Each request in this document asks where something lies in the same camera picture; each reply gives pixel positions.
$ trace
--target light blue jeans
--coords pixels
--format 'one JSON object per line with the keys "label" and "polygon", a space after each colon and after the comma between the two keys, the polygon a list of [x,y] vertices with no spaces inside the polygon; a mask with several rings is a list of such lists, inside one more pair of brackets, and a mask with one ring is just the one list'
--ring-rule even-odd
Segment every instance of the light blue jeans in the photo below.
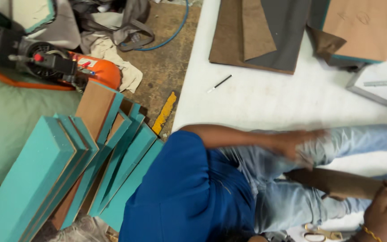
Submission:
{"label": "light blue jeans", "polygon": [[[328,132],[330,135],[324,138],[298,146],[298,152],[311,157],[315,165],[325,165],[338,157],[387,151],[387,124],[333,128]],[[226,147],[220,151],[238,165],[251,186],[256,200],[257,233],[286,230],[305,223],[321,224],[328,219],[365,211],[371,204],[367,199],[321,199],[325,193],[320,190],[277,179],[297,166],[261,147]],[[387,179],[387,174],[374,178]]]}

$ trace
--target scissors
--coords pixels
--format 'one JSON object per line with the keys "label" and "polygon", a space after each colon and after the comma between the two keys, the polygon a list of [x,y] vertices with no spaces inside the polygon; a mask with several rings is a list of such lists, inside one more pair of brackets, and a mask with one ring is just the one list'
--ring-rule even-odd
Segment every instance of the scissors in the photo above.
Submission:
{"label": "scissors", "polygon": [[352,235],[356,234],[356,231],[338,232],[327,231],[319,228],[318,226],[306,224],[304,233],[304,239],[309,242],[324,242],[327,239],[330,240],[343,240],[349,239]]}

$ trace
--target red knob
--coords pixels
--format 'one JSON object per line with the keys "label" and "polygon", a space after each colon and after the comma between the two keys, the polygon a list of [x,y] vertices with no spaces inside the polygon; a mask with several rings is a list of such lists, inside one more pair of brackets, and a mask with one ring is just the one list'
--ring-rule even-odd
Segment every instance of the red knob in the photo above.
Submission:
{"label": "red knob", "polygon": [[42,61],[44,61],[44,57],[42,57],[40,54],[35,54],[34,60],[37,62],[42,62]]}
{"label": "red knob", "polygon": [[90,65],[91,63],[92,63],[92,62],[88,61],[88,62],[82,64],[82,67],[83,67],[83,68],[86,68],[86,67],[87,67],[88,65]]}

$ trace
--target gold scissors handle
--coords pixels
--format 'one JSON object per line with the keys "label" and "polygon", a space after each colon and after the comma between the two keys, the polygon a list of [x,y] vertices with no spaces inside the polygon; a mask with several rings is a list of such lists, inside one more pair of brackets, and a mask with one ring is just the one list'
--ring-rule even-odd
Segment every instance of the gold scissors handle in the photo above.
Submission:
{"label": "gold scissors handle", "polygon": [[[304,238],[310,242],[324,242],[326,241],[327,239],[330,239],[330,240],[341,240],[343,239],[343,235],[341,234],[341,232],[336,232],[336,231],[327,231],[327,230],[323,230],[317,226],[314,226],[313,229],[310,229],[308,227],[308,224],[305,225],[305,230],[307,231],[307,233],[304,234]],[[310,240],[308,237],[309,236],[315,236],[315,235],[319,235],[319,236],[323,236],[323,240]]]}

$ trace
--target gold bracelet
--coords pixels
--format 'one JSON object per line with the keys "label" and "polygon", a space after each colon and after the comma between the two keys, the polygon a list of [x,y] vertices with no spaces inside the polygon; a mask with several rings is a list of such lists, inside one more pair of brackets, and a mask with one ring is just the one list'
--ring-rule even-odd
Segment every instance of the gold bracelet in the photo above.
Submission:
{"label": "gold bracelet", "polygon": [[362,229],[365,231],[365,233],[371,235],[375,240],[377,240],[378,242],[382,242],[382,240],[377,237],[373,232],[371,232],[367,227],[365,227],[364,225],[362,226]]}

